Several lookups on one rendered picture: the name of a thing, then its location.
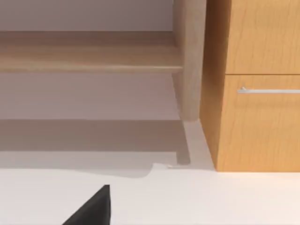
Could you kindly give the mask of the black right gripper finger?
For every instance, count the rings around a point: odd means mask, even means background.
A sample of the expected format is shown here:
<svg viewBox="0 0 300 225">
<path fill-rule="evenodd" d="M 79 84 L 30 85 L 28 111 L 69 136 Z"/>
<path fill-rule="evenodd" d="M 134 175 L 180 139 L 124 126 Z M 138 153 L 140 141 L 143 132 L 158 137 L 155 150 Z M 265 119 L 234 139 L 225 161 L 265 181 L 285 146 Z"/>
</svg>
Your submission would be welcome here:
<svg viewBox="0 0 300 225">
<path fill-rule="evenodd" d="M 110 225 L 110 223 L 110 185 L 104 185 L 62 225 Z"/>
</svg>

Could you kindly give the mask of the pale wooden open shelf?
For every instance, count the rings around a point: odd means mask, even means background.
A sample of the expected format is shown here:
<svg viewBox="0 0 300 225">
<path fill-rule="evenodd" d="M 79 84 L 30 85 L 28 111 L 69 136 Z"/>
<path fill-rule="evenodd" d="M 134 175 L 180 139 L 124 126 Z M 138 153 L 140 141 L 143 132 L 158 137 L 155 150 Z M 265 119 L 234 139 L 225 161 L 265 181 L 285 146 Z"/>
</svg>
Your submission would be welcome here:
<svg viewBox="0 0 300 225">
<path fill-rule="evenodd" d="M 167 73 L 199 117 L 207 0 L 173 0 L 171 31 L 0 31 L 0 72 Z"/>
</svg>

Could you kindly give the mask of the orange wooden cupboard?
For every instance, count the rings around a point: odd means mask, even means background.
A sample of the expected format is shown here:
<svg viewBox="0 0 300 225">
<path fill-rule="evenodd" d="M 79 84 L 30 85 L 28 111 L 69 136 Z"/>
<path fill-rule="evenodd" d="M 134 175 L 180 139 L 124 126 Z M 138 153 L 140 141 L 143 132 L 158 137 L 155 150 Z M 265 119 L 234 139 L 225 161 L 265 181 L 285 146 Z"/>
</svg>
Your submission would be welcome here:
<svg viewBox="0 0 300 225">
<path fill-rule="evenodd" d="M 227 75 L 300 75 L 300 0 L 207 0 L 200 121 L 216 170 Z"/>
</svg>

